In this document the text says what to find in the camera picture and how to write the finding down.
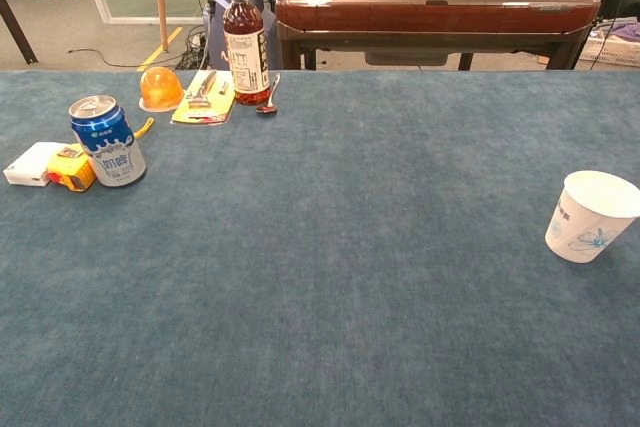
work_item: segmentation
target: blue carpet table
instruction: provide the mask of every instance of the blue carpet table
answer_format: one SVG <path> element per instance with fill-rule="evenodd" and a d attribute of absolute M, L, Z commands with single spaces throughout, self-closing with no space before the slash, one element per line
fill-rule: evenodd
<path fill-rule="evenodd" d="M 0 160 L 139 75 L 3 73 Z M 188 76 L 183 77 L 188 84 Z M 640 181 L 628 73 L 284 73 L 148 173 L 0 182 L 0 425 L 640 425 L 640 224 L 544 243 L 564 176 Z"/>

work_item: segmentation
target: gray floor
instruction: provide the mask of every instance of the gray floor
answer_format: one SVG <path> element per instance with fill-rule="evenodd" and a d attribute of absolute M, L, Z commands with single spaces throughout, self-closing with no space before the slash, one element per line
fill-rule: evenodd
<path fill-rule="evenodd" d="M 134 70 L 160 44 L 157 25 L 105 25 L 94 0 L 7 0 L 20 22 L 39 63 L 27 65 L 4 23 L 0 22 L 0 70 L 68 70 L 112 71 Z M 169 26 L 172 32 L 178 26 Z M 169 52 L 157 60 L 180 55 L 185 49 L 187 32 L 193 25 L 182 26 L 182 32 L 170 45 Z M 70 54 L 70 49 L 93 48 L 103 52 L 115 64 L 106 65 L 94 52 Z M 450 55 L 442 67 L 422 66 L 422 70 L 455 70 L 459 55 Z M 167 62 L 174 66 L 177 61 Z M 592 67 L 591 62 L 579 62 L 578 69 Z M 478 54 L 472 70 L 543 70 L 544 65 L 529 54 Z M 385 70 L 364 62 L 361 53 L 319 52 L 319 70 Z M 417 70 L 418 67 L 395 67 Z M 598 63 L 594 70 L 637 70 L 630 67 Z"/>

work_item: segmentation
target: white paper cup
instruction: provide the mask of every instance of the white paper cup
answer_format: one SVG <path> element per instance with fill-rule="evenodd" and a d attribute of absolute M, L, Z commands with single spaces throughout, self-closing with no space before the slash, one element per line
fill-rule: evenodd
<path fill-rule="evenodd" d="M 638 217 L 640 189 L 615 175 L 582 170 L 564 179 L 544 240 L 563 259 L 589 262 Z"/>

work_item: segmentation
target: yellow tape line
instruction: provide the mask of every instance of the yellow tape line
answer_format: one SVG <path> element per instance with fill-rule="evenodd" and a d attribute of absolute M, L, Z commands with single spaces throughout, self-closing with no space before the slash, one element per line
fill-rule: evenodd
<path fill-rule="evenodd" d="M 173 42 L 173 39 L 175 39 L 180 32 L 182 32 L 182 27 L 178 27 L 176 30 L 174 30 L 173 32 L 171 32 L 171 35 L 167 38 L 167 44 L 170 44 L 171 42 Z M 145 70 L 147 67 L 149 67 L 149 64 L 151 62 L 153 62 L 161 53 L 163 52 L 162 50 L 162 46 L 158 47 L 153 54 L 151 54 L 149 57 L 147 57 L 147 60 L 145 60 L 140 67 L 138 67 L 138 72 L 142 72 L 143 70 Z"/>

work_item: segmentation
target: beverage can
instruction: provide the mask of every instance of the beverage can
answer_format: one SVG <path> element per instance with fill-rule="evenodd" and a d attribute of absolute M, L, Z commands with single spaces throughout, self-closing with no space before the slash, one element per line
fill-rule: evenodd
<path fill-rule="evenodd" d="M 140 179 L 146 164 L 124 109 L 109 95 L 92 95 L 69 108 L 71 128 L 97 179 L 107 187 L 120 187 Z"/>

